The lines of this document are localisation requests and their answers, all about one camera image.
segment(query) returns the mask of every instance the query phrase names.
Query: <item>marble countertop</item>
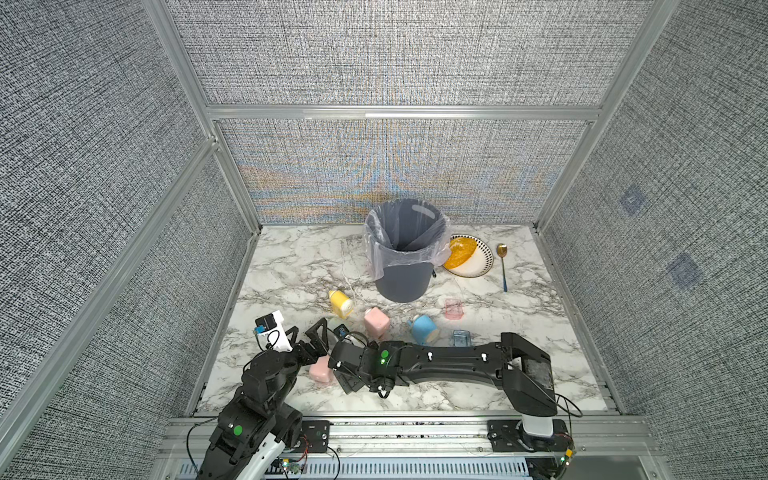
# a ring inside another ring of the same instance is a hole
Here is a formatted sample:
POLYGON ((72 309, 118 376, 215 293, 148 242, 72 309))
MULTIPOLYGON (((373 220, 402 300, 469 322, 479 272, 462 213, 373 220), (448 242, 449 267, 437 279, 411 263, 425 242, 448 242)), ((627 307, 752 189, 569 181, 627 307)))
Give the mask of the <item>marble countertop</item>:
MULTIPOLYGON (((576 340, 528 227, 453 226, 454 233, 469 233, 494 248, 506 243, 508 293, 502 289, 502 265, 479 278, 452 275, 436 269, 425 295, 412 303, 394 303, 376 291, 367 273, 362 225, 332 227, 264 227, 240 297, 224 335, 199 412, 220 412, 240 386, 242 366, 259 352, 253 321, 274 310, 285 318, 285 328, 303 333, 321 317, 331 328, 344 323, 365 331, 362 315, 378 306, 392 319, 391 339, 413 341, 407 321, 426 314, 441 329, 438 345, 449 345, 452 331, 472 332, 472 343, 499 341, 501 332, 519 333, 549 353, 555 391, 584 411, 605 411, 607 406, 576 340), (345 320, 333 315, 328 291, 344 291, 356 304, 345 320), (464 316, 448 320, 445 299, 463 302, 464 316)), ((366 412, 386 410, 511 410, 501 390, 471 383, 424 382, 395 387, 387 399, 361 390, 345 395, 338 383, 318 386, 302 368, 287 403, 308 412, 366 412)))

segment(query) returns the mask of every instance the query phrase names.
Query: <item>gold spoon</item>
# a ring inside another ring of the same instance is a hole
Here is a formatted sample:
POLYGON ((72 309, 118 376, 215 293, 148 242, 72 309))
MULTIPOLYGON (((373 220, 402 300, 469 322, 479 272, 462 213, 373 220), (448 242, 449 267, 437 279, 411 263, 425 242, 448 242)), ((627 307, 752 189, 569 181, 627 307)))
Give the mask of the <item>gold spoon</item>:
POLYGON ((496 247, 496 253, 498 256, 502 259, 502 277, 504 278, 504 291, 507 291, 507 273, 504 271, 504 257, 507 256, 507 246, 503 243, 500 243, 498 247, 496 247))

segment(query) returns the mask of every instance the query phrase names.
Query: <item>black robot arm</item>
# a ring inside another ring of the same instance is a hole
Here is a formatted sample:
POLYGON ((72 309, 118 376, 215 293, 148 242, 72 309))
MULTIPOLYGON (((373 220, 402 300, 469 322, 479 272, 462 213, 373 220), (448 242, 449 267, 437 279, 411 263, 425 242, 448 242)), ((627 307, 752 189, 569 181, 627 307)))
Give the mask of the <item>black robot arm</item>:
POLYGON ((557 414, 549 355, 516 333, 502 333, 501 342, 470 347, 388 341, 363 348, 341 342, 330 356, 329 367, 347 393, 366 386, 386 398, 395 386, 410 383, 476 382, 504 390, 520 413, 557 414))
MULTIPOLYGON (((257 319, 257 325, 271 324, 264 321, 267 317, 257 319)), ((302 366, 328 354, 329 367, 346 393, 366 386, 386 398, 395 386, 436 380, 493 385, 504 390, 523 414, 524 431, 515 438, 523 440, 525 451, 551 451, 553 443, 546 432, 525 427, 526 417, 547 420, 557 413, 550 358, 517 334, 502 333, 500 342, 470 347, 435 348, 400 341, 359 347, 337 341, 331 350, 325 319, 306 332, 308 343, 296 341, 298 333, 296 327, 285 332, 290 351, 268 349, 246 365, 243 385, 217 419, 199 479, 262 478, 284 449, 297 444, 301 433, 301 412, 285 403, 296 375, 302 366)))

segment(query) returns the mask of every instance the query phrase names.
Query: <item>textured wall panel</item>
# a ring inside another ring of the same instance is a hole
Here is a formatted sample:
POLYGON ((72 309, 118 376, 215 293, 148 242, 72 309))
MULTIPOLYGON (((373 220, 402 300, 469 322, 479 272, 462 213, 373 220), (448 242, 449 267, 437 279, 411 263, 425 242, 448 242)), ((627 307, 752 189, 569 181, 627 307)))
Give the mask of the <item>textured wall panel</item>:
POLYGON ((536 219, 580 121, 221 122, 264 223, 362 222, 397 197, 456 221, 536 219))
POLYGON ((141 1, 4 2, 0 413, 202 139, 141 1))
POLYGON ((212 103, 599 104, 651 0, 168 0, 212 103))
POLYGON ((184 413, 250 232, 208 161, 0 478, 146 478, 184 413))
POLYGON ((675 477, 765 478, 768 3, 684 0, 545 238, 675 477))

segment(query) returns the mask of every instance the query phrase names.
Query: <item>blue cup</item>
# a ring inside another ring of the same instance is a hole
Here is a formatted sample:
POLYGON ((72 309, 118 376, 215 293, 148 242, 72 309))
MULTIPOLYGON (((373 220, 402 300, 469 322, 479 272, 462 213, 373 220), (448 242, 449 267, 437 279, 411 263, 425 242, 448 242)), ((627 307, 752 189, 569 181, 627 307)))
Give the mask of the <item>blue cup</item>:
POLYGON ((419 345, 428 345, 440 335, 437 325, 427 315, 417 316, 413 321, 408 321, 411 327, 411 335, 419 345))

